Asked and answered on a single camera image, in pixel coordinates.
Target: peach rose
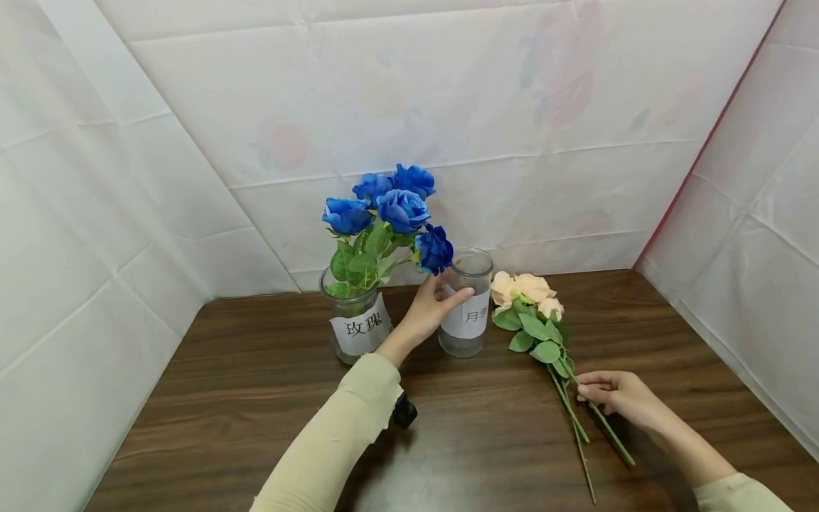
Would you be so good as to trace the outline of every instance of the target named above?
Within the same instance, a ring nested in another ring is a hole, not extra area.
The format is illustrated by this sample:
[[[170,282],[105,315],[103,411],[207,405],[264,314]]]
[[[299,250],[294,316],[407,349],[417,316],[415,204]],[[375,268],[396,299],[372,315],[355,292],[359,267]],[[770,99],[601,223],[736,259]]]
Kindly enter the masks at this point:
[[[515,276],[514,284],[515,289],[538,304],[557,295],[555,290],[549,288],[549,284],[545,279],[531,274]]]
[[[552,316],[552,312],[557,314],[558,321],[563,318],[563,305],[555,298],[550,297],[543,299],[541,303],[537,305],[537,310],[546,318]]]
[[[492,301],[498,306],[498,310],[505,311],[512,307],[512,291],[515,289],[514,278],[501,270],[495,274],[490,287]]]

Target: beige sleeve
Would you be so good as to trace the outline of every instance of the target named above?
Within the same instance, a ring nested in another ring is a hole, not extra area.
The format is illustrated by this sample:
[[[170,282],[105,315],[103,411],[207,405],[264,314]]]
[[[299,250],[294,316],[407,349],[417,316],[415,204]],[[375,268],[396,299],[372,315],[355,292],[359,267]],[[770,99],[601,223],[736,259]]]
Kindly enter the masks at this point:
[[[359,359],[282,455],[251,512],[333,512],[353,466],[387,428],[399,382],[380,355]]]
[[[694,489],[702,512],[793,512],[761,483],[742,473]]]

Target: brown table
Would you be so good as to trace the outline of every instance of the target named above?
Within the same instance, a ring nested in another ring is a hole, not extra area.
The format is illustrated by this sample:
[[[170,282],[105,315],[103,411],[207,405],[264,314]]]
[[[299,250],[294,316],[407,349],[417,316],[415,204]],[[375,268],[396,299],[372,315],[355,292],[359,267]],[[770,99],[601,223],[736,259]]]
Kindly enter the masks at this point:
[[[566,306],[578,372],[637,372],[740,471],[798,512],[819,509],[819,465],[645,279],[616,270],[549,283]],[[397,322],[414,290],[384,294]],[[203,307],[86,510],[247,511],[346,371],[328,343],[329,317],[316,293]],[[364,453],[338,510],[696,510],[644,434],[614,422],[637,461],[627,469],[581,410],[595,508],[548,374],[506,350],[510,333],[490,330],[469,360],[434,340],[411,355],[402,384],[419,417]]]

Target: glass jar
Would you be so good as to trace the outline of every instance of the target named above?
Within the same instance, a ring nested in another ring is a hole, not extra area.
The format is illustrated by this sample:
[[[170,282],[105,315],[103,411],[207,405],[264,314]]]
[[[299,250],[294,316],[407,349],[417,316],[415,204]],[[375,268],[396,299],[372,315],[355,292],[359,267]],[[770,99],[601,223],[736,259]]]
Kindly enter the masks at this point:
[[[353,365],[363,354],[374,351],[387,339],[392,324],[378,284],[355,297],[335,297],[329,287],[338,281],[327,268],[321,274],[319,289],[333,304],[330,320],[330,344],[338,359]]]
[[[483,348],[494,267],[489,253],[474,247],[459,249],[452,258],[452,271],[444,285],[445,294],[451,295],[461,288],[473,288],[475,294],[453,309],[438,329],[438,343],[450,356],[472,357]]]

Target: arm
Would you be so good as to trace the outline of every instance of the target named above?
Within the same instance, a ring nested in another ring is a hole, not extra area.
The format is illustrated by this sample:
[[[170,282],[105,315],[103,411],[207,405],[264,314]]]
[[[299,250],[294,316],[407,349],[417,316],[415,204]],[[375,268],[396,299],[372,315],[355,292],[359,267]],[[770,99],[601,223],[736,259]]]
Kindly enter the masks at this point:
[[[577,377],[580,401],[619,413],[645,430],[676,463],[694,488],[702,512],[788,512],[761,483],[737,473],[722,455],[668,408],[639,377],[628,372],[592,372]]]
[[[345,375],[338,389],[279,460],[251,512],[332,512],[364,449],[389,424],[401,395],[398,367],[446,313],[472,296],[470,288],[436,299],[442,278],[419,288],[404,320],[374,354]]]

